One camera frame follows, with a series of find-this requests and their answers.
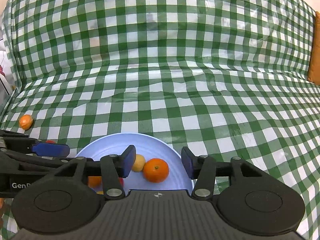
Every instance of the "tangerine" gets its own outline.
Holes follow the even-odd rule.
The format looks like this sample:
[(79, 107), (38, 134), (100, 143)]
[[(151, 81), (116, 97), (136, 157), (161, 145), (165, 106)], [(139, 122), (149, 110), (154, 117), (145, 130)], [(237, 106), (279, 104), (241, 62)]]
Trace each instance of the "tangerine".
[(4, 200), (5, 200), (5, 198), (0, 198), (0, 209), (1, 209), (2, 206), (3, 206)]
[(88, 176), (88, 186), (90, 188), (100, 186), (102, 182), (101, 176)]
[(23, 130), (28, 130), (31, 127), (32, 123), (33, 123), (33, 118), (30, 114), (25, 114), (19, 119), (19, 126)]
[(158, 158), (153, 158), (146, 162), (143, 167), (143, 176), (147, 181), (153, 183), (163, 182), (169, 175), (168, 164)]

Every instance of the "crosshair marking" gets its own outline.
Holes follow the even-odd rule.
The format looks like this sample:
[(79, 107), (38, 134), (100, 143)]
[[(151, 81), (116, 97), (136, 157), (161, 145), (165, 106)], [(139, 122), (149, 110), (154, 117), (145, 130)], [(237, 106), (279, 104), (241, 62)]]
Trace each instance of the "crosshair marking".
[(155, 196), (155, 197), (157, 197), (157, 198), (160, 198), (160, 197), (162, 197), (162, 196), (163, 196), (163, 194), (162, 194), (162, 193), (160, 193), (160, 192), (157, 192), (156, 194), (154, 194), (154, 196)]

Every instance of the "orange cushion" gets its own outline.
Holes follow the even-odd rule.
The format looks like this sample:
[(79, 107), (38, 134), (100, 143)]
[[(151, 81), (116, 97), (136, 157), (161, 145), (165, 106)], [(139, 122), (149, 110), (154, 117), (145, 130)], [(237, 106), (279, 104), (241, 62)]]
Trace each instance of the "orange cushion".
[(320, 12), (316, 12), (314, 30), (308, 81), (320, 85)]

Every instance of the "metal screw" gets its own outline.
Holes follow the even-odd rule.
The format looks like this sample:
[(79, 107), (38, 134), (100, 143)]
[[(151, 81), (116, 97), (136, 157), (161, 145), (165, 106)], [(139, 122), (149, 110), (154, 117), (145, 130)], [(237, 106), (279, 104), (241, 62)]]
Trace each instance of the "metal screw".
[(118, 188), (111, 188), (107, 190), (107, 195), (110, 197), (119, 197), (122, 194), (122, 190)]
[(205, 188), (200, 188), (195, 191), (195, 195), (198, 197), (207, 197), (210, 195), (210, 191)]

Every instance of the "tablecloth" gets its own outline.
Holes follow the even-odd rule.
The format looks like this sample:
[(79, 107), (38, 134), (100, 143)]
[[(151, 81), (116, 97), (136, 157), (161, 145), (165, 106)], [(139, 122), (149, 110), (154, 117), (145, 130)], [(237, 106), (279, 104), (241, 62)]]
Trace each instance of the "tablecloth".
[[(239, 156), (301, 194), (298, 232), (319, 239), (314, 15), (302, 0), (9, 0), (2, 31), (17, 90), (1, 129), (22, 131), (31, 114), (27, 133), (71, 156), (123, 131)], [(10, 210), (3, 219), (7, 239), (17, 226)]]

